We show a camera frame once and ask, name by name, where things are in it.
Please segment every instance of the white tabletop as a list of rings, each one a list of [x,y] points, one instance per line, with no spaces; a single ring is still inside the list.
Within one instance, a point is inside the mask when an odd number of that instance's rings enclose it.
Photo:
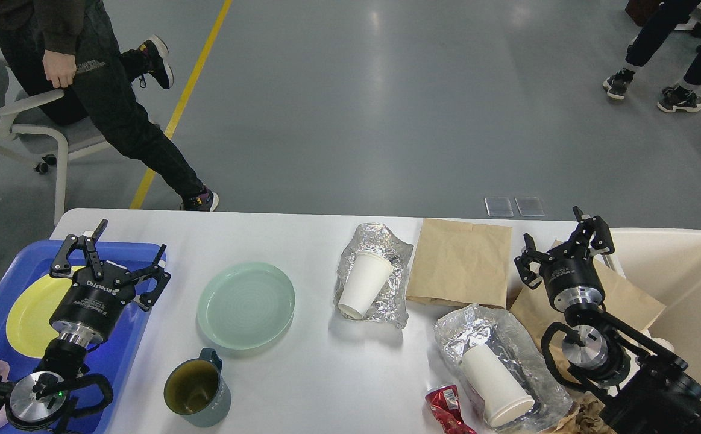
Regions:
[[[122,209],[73,209],[51,236],[94,230],[108,219],[102,241],[166,244],[173,275],[144,332],[109,432],[406,432],[441,431],[425,406],[429,388],[454,383],[433,337],[436,319],[452,310],[408,302],[408,325],[342,319],[333,305],[342,249],[361,223],[383,223],[417,244],[422,219],[337,215],[276,215]],[[463,220],[514,228],[509,288],[521,281],[512,259],[530,233],[540,245],[564,239],[574,222]],[[212,346],[196,326],[196,304],[208,281],[237,263],[262,261],[283,270],[296,293],[294,319],[281,338],[248,352],[217,348],[232,391],[229,415],[200,429],[163,402],[168,374]],[[464,416],[477,417],[464,400]]]

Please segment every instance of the yellow plate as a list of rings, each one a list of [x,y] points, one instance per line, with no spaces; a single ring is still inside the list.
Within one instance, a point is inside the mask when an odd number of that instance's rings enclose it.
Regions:
[[[73,266],[77,271],[82,266]],[[50,316],[61,303],[72,281],[43,275],[15,300],[8,314],[6,333],[15,351],[27,357],[42,358],[48,343],[58,337],[50,327]]]

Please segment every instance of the beige bin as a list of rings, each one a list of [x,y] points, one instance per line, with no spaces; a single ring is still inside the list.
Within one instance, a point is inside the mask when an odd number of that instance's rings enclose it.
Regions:
[[[629,281],[667,305],[650,334],[664,338],[701,384],[701,231],[612,228]]]

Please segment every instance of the blue tray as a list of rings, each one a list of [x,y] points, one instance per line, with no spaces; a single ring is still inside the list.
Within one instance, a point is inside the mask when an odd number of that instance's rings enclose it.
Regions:
[[[8,272],[0,282],[0,359],[10,363],[8,379],[11,381],[15,382],[31,374],[39,363],[39,359],[26,357],[10,346],[5,332],[8,314],[20,294],[37,278],[49,272],[50,264],[55,258],[55,254],[58,253],[61,243],[62,241],[47,240],[28,245],[15,256]],[[130,270],[152,264],[158,249],[158,245],[135,244],[135,242],[97,242],[96,244],[96,250],[102,260],[118,263]],[[75,251],[69,256],[69,263],[72,266],[85,265],[83,254],[80,251]],[[136,292],[140,294],[151,291],[154,286],[154,280],[147,280],[136,286]],[[91,373],[104,374],[108,378],[112,384],[114,402],[97,415],[73,418],[69,422],[68,429],[85,434],[100,434],[107,430],[148,319],[148,313],[141,311],[134,303],[130,303],[122,311],[122,316],[119,318],[110,340],[102,344],[96,351],[88,354],[85,359],[86,365],[90,367]],[[101,400],[97,387],[84,388],[73,392],[73,395],[80,398],[77,407],[92,406]],[[0,428],[0,434],[8,434],[9,432],[25,431],[20,431],[10,424]]]

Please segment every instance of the sneaker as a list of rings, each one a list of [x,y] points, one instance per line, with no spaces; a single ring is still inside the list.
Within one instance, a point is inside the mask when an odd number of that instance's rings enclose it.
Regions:
[[[626,95],[626,90],[629,88],[631,83],[632,80],[626,81],[618,79],[615,76],[610,76],[607,77],[607,80],[602,83],[602,86],[604,90],[607,91],[607,96],[621,101],[621,99],[625,97],[624,95]]]
[[[184,211],[213,211],[219,206],[219,196],[213,194],[205,185],[203,192],[191,198],[184,198],[179,209]]]
[[[701,110],[701,96],[698,96],[695,92],[690,92],[687,98],[683,99],[674,92],[672,86],[669,86],[665,87],[661,93],[664,94],[664,98],[661,98],[657,104],[661,111],[673,113],[683,110],[688,113],[695,113]]]
[[[157,80],[157,84],[163,89],[170,89],[174,85],[174,73],[168,65],[168,46],[163,39],[152,35],[139,46],[139,51],[146,56],[146,71]],[[141,86],[145,87],[144,76],[140,78]]]

